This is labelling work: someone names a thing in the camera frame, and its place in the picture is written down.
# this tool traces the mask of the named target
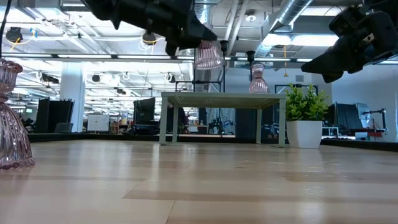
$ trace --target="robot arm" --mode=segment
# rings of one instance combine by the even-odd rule
[[[197,19],[193,0],[82,0],[101,20],[110,20],[115,29],[120,22],[156,33],[167,41],[166,53],[173,57],[177,47],[196,48],[202,40],[217,40],[217,36]]]
[[[339,39],[324,54],[302,66],[330,83],[345,71],[355,73],[398,54],[398,1],[365,0],[351,5],[330,23]]]

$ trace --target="table leg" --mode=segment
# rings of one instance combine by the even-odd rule
[[[177,142],[177,133],[178,133],[178,106],[174,106],[174,115],[173,115],[173,142]]]
[[[261,129],[262,129],[262,109],[257,110],[257,131],[256,131],[256,143],[261,144]]]
[[[169,99],[167,96],[162,97],[162,112],[160,114],[160,133],[159,143],[162,146],[166,145],[166,129],[167,129],[167,106]]]
[[[279,147],[285,147],[286,99],[279,100]]]

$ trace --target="ceiling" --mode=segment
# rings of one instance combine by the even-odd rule
[[[0,7],[0,17],[4,14],[5,0]],[[31,1],[34,7],[12,7],[6,24],[10,27],[21,27],[22,44],[14,45],[4,38],[3,52],[22,54],[131,54],[131,55],[165,55],[165,40],[157,37],[153,46],[142,44],[144,30],[130,24],[121,23],[115,30],[110,21],[100,21],[92,13],[81,6],[79,0]],[[224,39],[232,0],[210,0],[197,3],[211,5],[212,30],[220,40]],[[256,20],[242,21],[237,41],[233,45],[232,54],[255,50],[262,42],[262,27],[267,15],[279,10],[281,0],[250,1],[248,10],[253,10]],[[296,20],[292,35],[297,34],[331,34],[328,23],[349,1],[314,0],[303,14]],[[235,24],[239,16],[241,4],[238,6]],[[327,47],[303,47],[288,45],[285,49],[274,47],[274,57],[314,58],[324,52]],[[14,98],[59,97],[59,85],[40,81],[42,74],[50,75],[62,81],[62,61],[26,60],[9,58],[24,67],[24,72],[17,78]],[[191,62],[83,62],[87,74],[86,107],[94,110],[93,101],[101,101],[102,107],[132,108],[132,102],[142,97],[160,96],[161,91],[174,91],[175,84],[167,79],[173,75],[176,81],[192,81],[193,65]],[[284,63],[274,63],[273,68],[284,67]],[[205,74],[197,73],[197,79]],[[103,82],[93,82],[92,76],[100,75]],[[210,74],[209,80],[218,79],[218,71]],[[116,93],[114,87],[124,89],[126,95]],[[179,90],[192,91],[191,83],[178,85]],[[25,103],[36,105],[36,100],[24,100]]]

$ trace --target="black monitor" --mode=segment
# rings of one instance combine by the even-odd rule
[[[134,122],[150,124],[155,118],[155,98],[137,100],[134,102]]]

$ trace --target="pink glass vase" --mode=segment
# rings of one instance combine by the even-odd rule
[[[261,63],[252,66],[252,80],[249,87],[250,93],[270,93],[267,82],[262,78],[264,65]]]
[[[0,170],[31,166],[35,163],[24,125],[5,102],[15,88],[22,67],[0,59]]]
[[[202,41],[197,48],[195,68],[197,70],[211,70],[223,66],[221,50],[213,42]]]

